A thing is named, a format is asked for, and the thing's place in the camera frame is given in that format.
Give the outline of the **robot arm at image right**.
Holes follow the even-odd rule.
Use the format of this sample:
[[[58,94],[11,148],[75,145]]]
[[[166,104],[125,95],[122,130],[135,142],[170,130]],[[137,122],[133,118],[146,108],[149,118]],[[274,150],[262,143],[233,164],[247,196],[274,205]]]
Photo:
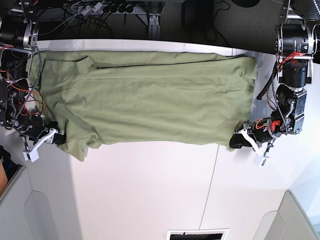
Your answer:
[[[307,91],[312,83],[313,59],[319,51],[316,28],[320,25],[318,0],[285,0],[275,26],[276,61],[272,73],[257,95],[257,100],[272,90],[274,106],[269,117],[245,123],[236,129],[229,146],[251,147],[267,157],[274,142],[282,135],[298,135],[305,118]]]

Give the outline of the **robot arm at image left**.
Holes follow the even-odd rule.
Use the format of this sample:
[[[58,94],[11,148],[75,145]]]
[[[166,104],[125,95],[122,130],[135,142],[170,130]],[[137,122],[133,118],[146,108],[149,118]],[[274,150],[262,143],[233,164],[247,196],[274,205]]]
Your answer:
[[[0,2],[0,125],[26,142],[59,146],[66,135],[57,122],[45,123],[46,102],[39,91],[38,7],[37,0]]]

